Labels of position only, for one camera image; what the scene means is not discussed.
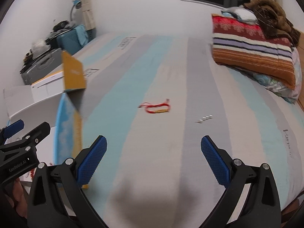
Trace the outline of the left hand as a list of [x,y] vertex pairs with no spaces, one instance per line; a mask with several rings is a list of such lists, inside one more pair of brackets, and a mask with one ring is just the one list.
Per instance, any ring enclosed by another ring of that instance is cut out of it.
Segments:
[[27,219],[28,206],[20,178],[14,180],[11,194],[6,194],[5,190],[1,188],[2,213],[8,210],[8,205],[10,205],[10,207],[14,209],[20,217]]

